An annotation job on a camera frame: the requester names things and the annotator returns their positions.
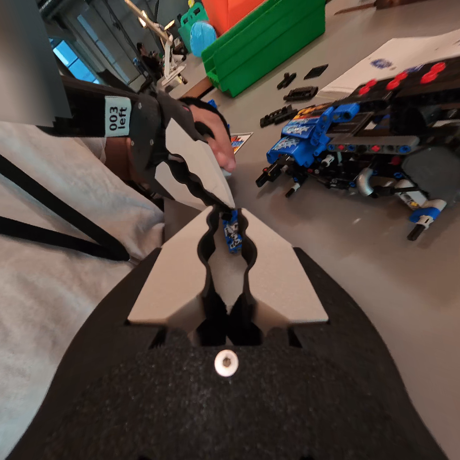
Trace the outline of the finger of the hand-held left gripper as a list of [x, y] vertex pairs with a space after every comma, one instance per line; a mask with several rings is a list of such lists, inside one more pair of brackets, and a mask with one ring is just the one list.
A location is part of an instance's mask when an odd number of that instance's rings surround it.
[[165, 131], [165, 145], [171, 156], [167, 160], [176, 181], [187, 186], [193, 196], [207, 206], [235, 208], [227, 179], [210, 146], [202, 140], [193, 140], [177, 121], [170, 119]]
[[213, 200], [203, 187], [205, 183], [197, 174], [192, 173], [189, 176], [186, 173], [185, 183], [182, 183], [173, 176], [170, 166], [166, 162], [161, 162], [155, 168], [154, 178], [167, 192], [170, 199], [178, 203], [199, 211], [213, 205]]

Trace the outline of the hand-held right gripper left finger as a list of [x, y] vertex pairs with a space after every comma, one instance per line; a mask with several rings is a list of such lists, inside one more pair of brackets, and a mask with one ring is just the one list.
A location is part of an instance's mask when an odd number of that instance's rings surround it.
[[209, 265], [218, 227], [217, 207], [207, 207], [163, 244], [128, 315], [130, 325], [181, 329], [203, 346], [226, 344], [227, 309]]

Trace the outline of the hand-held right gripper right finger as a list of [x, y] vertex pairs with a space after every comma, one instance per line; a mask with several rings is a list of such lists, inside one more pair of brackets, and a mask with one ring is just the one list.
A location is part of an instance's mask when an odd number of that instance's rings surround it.
[[230, 263], [237, 298], [231, 331], [258, 340], [273, 328], [326, 323], [328, 314], [293, 246], [248, 210], [237, 211], [240, 255]]

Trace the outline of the blue printed lego panel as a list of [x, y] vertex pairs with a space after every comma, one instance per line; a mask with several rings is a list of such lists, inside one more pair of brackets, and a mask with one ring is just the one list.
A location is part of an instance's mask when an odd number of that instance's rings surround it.
[[223, 224], [224, 237], [230, 254], [238, 254], [242, 248], [242, 237], [239, 232], [238, 210], [220, 214]]

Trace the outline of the lego truck model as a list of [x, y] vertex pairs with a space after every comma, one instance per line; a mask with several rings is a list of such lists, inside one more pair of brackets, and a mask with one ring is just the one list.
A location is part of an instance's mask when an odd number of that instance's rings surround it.
[[298, 111], [267, 152], [256, 186], [281, 173], [364, 197], [397, 196], [411, 210], [416, 241], [459, 202], [460, 60], [441, 58], [372, 79], [345, 98]]

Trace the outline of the lego sticker sheet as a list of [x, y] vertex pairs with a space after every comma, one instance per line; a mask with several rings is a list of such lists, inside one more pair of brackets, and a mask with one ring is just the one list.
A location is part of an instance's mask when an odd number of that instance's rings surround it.
[[253, 132], [231, 134], [230, 139], [234, 155], [237, 154], [238, 150], [250, 139], [252, 135]]

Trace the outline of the black LEGO connector pieces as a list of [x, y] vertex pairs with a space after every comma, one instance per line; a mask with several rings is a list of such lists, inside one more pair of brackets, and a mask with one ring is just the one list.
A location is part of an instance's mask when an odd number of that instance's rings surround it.
[[291, 105], [284, 106], [262, 117], [259, 122], [260, 127], [265, 128], [272, 124], [279, 125], [290, 121], [297, 115], [298, 111], [298, 109], [293, 108]]

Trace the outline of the lego instruction booklet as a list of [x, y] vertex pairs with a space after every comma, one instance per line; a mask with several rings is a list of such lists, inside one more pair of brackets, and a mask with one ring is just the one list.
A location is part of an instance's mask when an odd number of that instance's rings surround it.
[[381, 80], [402, 71], [415, 71], [425, 63], [459, 54], [459, 29], [431, 37], [393, 38], [320, 89], [318, 95], [332, 101], [350, 95], [372, 79]]

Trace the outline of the person's left hand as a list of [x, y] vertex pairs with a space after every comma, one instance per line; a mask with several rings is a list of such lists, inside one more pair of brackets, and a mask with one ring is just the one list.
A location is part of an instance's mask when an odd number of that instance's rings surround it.
[[190, 108], [195, 125], [202, 130], [224, 175], [230, 176], [236, 168], [236, 160], [227, 121], [217, 108], [198, 98], [183, 97], [180, 101]]

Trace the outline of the white tripod stand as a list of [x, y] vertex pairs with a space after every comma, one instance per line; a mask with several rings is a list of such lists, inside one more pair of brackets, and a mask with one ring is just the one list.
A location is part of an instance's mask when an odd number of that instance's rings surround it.
[[124, 3], [128, 6], [131, 12], [136, 16], [140, 23], [145, 23], [145, 27], [160, 39], [160, 42], [164, 49], [163, 67], [164, 76], [160, 79], [160, 84], [165, 89], [172, 81], [178, 79], [186, 68], [185, 62], [180, 62], [176, 59], [173, 54], [175, 48], [175, 42], [173, 35], [168, 32], [168, 29], [160, 24], [154, 22], [147, 13], [139, 9], [132, 1], [125, 0]]

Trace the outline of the light blue bag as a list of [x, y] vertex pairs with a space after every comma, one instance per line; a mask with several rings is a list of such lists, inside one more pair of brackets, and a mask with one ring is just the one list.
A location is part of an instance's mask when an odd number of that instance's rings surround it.
[[200, 58], [203, 51], [217, 40], [215, 28], [207, 21], [195, 22], [190, 30], [191, 53]]

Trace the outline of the green plastic canister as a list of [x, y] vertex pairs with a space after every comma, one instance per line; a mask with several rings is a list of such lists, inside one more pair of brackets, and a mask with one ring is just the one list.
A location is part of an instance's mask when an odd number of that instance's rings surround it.
[[189, 53], [192, 53], [190, 45], [190, 34], [192, 26], [198, 21], [207, 22], [208, 20], [209, 18], [207, 12], [203, 4], [199, 1], [196, 1], [193, 6], [191, 6], [188, 11], [181, 16], [178, 33]]

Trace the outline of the green storage bin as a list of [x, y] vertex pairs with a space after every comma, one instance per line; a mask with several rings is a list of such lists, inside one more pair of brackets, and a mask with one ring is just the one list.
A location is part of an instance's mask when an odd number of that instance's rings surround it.
[[207, 77], [227, 95], [239, 95], [325, 32], [325, 5], [263, 1], [204, 49]]

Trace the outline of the orange plastic bin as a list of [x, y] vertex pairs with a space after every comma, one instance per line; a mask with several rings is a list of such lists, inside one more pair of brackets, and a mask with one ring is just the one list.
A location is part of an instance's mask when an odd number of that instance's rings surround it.
[[218, 36], [226, 33], [245, 16], [258, 8], [264, 0], [201, 0], [209, 23]]

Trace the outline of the black lego bracket piece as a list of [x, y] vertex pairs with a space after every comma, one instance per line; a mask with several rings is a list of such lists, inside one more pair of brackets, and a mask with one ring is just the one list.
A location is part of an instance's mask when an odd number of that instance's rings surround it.
[[287, 102], [303, 102], [312, 100], [318, 93], [317, 86], [306, 86], [292, 89], [283, 100]]

